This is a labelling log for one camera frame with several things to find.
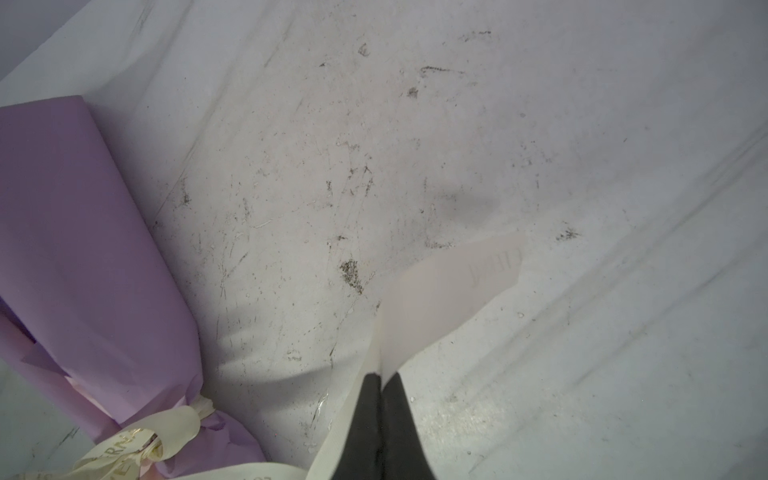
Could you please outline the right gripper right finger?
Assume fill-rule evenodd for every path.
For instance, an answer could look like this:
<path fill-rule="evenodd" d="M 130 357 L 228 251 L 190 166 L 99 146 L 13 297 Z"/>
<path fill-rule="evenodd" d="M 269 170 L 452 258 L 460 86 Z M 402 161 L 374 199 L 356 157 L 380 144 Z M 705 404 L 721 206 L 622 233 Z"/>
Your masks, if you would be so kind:
<path fill-rule="evenodd" d="M 383 478 L 435 480 L 436 477 L 424 454 L 399 373 L 386 383 L 381 400 Z"/>

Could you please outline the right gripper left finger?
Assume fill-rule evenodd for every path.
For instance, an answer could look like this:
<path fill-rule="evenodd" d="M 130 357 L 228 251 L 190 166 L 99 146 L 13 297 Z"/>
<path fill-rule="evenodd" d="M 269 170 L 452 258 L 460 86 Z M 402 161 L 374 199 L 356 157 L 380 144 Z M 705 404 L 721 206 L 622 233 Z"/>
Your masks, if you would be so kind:
<path fill-rule="evenodd" d="M 333 480 L 379 480 L 382 478 L 380 426 L 381 377 L 363 378 L 347 438 Z"/>

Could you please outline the cream ribbon roll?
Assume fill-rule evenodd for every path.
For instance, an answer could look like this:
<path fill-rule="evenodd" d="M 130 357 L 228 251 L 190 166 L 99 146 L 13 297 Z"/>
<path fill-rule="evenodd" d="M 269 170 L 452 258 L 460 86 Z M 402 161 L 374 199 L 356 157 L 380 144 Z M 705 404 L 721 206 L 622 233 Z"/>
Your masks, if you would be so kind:
<path fill-rule="evenodd" d="M 386 383 L 414 355 L 471 319 L 514 286 L 524 237 L 510 234 L 441 251 L 404 271 L 382 298 L 374 332 L 352 390 L 311 464 L 244 463 L 199 473 L 201 479 L 332 479 L 347 438 L 363 378 Z M 27 472 L 27 479 L 157 479 L 156 464 L 169 460 L 198 436 L 214 412 L 201 397 L 154 413 L 98 443 L 69 470 Z"/>

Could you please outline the pink purple wrapping paper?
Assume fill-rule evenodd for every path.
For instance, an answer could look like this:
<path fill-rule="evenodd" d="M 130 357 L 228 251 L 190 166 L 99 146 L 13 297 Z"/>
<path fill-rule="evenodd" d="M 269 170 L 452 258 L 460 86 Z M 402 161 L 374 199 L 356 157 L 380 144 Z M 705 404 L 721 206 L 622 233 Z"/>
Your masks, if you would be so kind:
<path fill-rule="evenodd" d="M 94 442 L 63 479 L 264 460 L 204 397 L 197 323 L 79 96 L 1 111 L 1 355 Z"/>

